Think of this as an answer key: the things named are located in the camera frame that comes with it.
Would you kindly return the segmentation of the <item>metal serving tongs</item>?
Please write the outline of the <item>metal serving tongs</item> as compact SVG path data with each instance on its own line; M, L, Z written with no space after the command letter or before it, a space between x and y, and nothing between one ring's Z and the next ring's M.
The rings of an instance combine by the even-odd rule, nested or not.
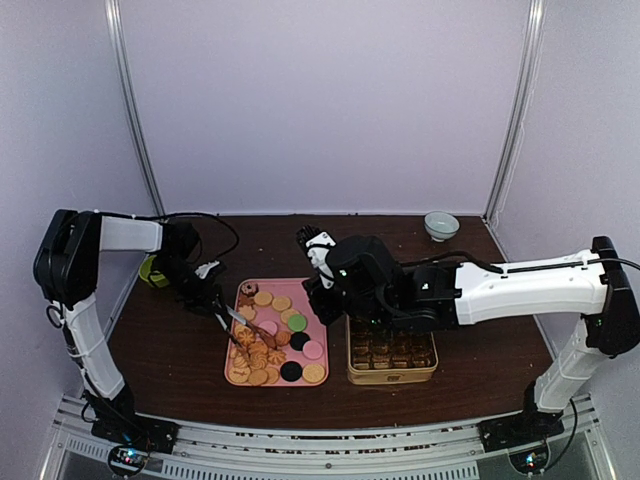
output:
M233 324L241 325L245 331L251 331L255 336L259 337L268 348L274 350L277 349L277 342L272 334L265 329L254 325L228 305L220 303L219 301L214 301L212 303L212 308L219 324L236 345L239 345L240 342L234 334Z

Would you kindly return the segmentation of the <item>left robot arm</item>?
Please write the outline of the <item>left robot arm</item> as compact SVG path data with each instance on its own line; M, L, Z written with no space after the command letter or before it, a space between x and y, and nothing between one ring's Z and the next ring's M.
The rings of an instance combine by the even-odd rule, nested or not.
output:
M226 302L215 283L215 262L200 274L189 259L201 238L190 212L139 217L112 212L57 210L33 265L48 301L47 314L61 329L69 356L83 377L86 397L99 421L123 444L144 433L133 395L107 345L97 310L100 256L143 252L177 292L186 309L227 321Z

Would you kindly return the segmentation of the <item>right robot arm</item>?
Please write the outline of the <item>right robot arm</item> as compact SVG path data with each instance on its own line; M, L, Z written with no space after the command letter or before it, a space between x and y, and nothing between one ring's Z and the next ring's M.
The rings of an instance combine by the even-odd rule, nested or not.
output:
M315 271L303 286L325 325L346 315L391 331L430 333L521 315L578 314L570 340L528 387L522 412L508 419L522 441L550 431L605 359L639 344L627 262L606 236L565 257L503 264L463 251L401 263L375 236L336 241L312 226L296 241Z

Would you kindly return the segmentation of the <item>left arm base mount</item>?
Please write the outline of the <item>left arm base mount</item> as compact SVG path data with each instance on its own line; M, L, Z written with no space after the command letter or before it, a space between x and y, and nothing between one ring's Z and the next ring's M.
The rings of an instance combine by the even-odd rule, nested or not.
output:
M107 453L107 466L123 478L141 473L152 453L171 454L178 432L176 423L148 417L138 417L136 426L95 420L91 427L94 437L114 443Z

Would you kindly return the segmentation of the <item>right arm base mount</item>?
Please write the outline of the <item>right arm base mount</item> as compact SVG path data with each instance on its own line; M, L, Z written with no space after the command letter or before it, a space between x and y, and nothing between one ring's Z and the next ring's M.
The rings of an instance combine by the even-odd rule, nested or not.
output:
M523 412L484 420L477 428L486 453L506 450L514 470L529 477L543 474L553 464L548 440L564 432L558 415Z

